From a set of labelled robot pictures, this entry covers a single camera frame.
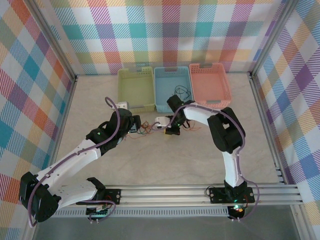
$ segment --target purple cable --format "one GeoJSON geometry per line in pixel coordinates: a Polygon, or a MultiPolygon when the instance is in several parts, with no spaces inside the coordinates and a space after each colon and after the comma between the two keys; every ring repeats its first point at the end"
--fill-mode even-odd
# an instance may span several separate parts
{"type": "Polygon", "coordinates": [[[240,153],[240,151],[241,151],[241,150],[245,147],[245,145],[246,145],[245,135],[244,135],[244,133],[242,132],[240,126],[236,123],[235,120],[232,119],[232,117],[230,117],[229,115],[227,115],[226,113],[224,113],[224,112],[222,112],[222,111],[215,110],[215,109],[211,109],[211,108],[208,108],[208,107],[205,107],[205,106],[201,106],[201,105],[197,105],[197,104],[187,104],[187,105],[182,105],[182,106],[180,106],[180,107],[175,111],[175,113],[173,114],[173,117],[171,118],[171,120],[170,120],[170,122],[169,122],[169,124],[168,124],[167,126],[164,126],[164,127],[162,127],[162,128],[154,129],[154,128],[153,128],[154,125],[156,125],[156,124],[159,123],[158,121],[156,121],[156,122],[154,122],[154,123],[151,125],[151,129],[154,130],[154,131],[160,131],[160,130],[166,129],[168,126],[170,126],[170,125],[173,123],[174,119],[175,119],[176,116],[178,115],[178,112],[179,112],[181,109],[183,109],[183,108],[199,108],[199,109],[203,109],[203,110],[209,111],[209,112],[211,112],[211,113],[219,113],[219,114],[223,115],[224,117],[226,117],[228,120],[230,120],[230,121],[232,122],[232,124],[236,127],[236,129],[239,131],[239,133],[240,133],[240,135],[241,135],[241,138],[242,138],[242,145],[240,146],[240,148],[239,148],[239,149],[236,151],[236,153],[235,153],[235,155],[236,155],[235,161],[236,161],[236,165],[237,165],[237,170],[238,170],[238,172],[239,172],[239,174],[240,174],[240,177],[241,177],[244,181],[246,181],[247,183],[253,184],[253,185],[256,187],[256,190],[257,190],[257,197],[256,197],[255,204],[254,204],[254,206],[253,206],[253,209],[252,209],[252,211],[249,212],[246,216],[244,216],[244,217],[242,218],[242,220],[245,219],[245,218],[247,218],[247,217],[249,217],[249,216],[252,215],[253,212],[256,210],[256,207],[257,207],[258,202],[259,202],[259,199],[260,199],[260,190],[259,190],[258,185],[257,185],[255,182],[249,181],[249,180],[247,180],[247,179],[243,176],[243,174],[242,174],[242,172],[241,172],[241,169],[240,169],[239,153],[240,153]]]}
{"type": "MultiPolygon", "coordinates": [[[[82,203],[107,203],[107,204],[112,204],[113,205],[113,209],[112,211],[110,211],[106,216],[104,216],[103,218],[99,219],[96,221],[96,223],[98,224],[99,222],[102,222],[104,220],[106,220],[111,214],[114,213],[114,211],[116,210],[116,203],[114,201],[110,201],[110,200],[86,200],[86,201],[82,201],[82,203]]],[[[89,214],[89,220],[92,223],[93,220],[91,219],[91,216],[93,214],[89,214]]]]}
{"type": "Polygon", "coordinates": [[[30,194],[30,198],[29,198],[29,201],[28,201],[28,206],[27,206],[27,210],[28,210],[28,222],[29,222],[29,225],[31,228],[33,228],[36,224],[37,224],[37,221],[35,222],[32,222],[32,214],[31,214],[31,208],[32,208],[32,202],[34,200],[34,197],[35,197],[35,193],[36,193],[36,190],[39,188],[40,184],[42,184],[42,182],[48,178],[47,176],[50,177],[50,174],[52,174],[58,167],[60,167],[62,164],[64,164],[66,161],[68,161],[69,159],[73,158],[74,156],[77,156],[83,152],[86,152],[86,151],[89,151],[89,150],[92,150],[92,149],[95,149],[107,142],[109,142],[111,139],[114,138],[114,136],[117,134],[118,130],[119,130],[119,127],[120,127],[120,113],[119,113],[119,110],[117,109],[117,106],[116,104],[114,103],[114,101],[112,101],[109,97],[105,97],[105,102],[108,104],[108,106],[110,106],[110,103],[108,103],[108,101],[111,102],[111,104],[113,105],[114,107],[114,110],[116,112],[116,117],[117,117],[117,124],[116,124],[116,128],[115,128],[115,131],[113,132],[113,134],[108,138],[106,139],[105,141],[103,142],[100,142],[94,146],[90,146],[88,148],[85,148],[85,149],[82,149],[78,152],[74,152],[72,153],[71,155],[67,156],[65,159],[63,159],[62,161],[60,161],[57,165],[55,165],[46,175],[43,176],[43,178],[40,179],[40,181],[35,185],[34,189],[32,190],[31,194],[30,194]]]}

